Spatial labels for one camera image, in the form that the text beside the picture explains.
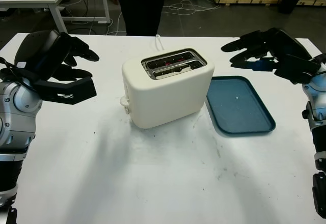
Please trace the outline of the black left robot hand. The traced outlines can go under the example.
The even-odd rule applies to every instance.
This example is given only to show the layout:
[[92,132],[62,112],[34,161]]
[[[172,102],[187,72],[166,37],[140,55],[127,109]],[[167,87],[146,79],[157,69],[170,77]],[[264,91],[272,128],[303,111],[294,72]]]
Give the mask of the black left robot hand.
[[41,80],[53,77],[60,81],[73,81],[91,77],[90,72],[76,69],[75,57],[99,61],[99,56],[81,39],[56,30],[39,31],[25,37],[16,53],[14,65],[34,73]]

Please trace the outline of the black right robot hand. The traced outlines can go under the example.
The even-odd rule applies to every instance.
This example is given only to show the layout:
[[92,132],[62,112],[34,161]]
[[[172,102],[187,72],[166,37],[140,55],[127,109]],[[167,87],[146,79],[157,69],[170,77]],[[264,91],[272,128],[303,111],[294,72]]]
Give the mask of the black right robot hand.
[[287,61],[309,61],[307,50],[285,31],[271,28],[242,35],[238,40],[221,47],[223,52],[243,52],[230,59],[231,66],[253,71],[273,71]]

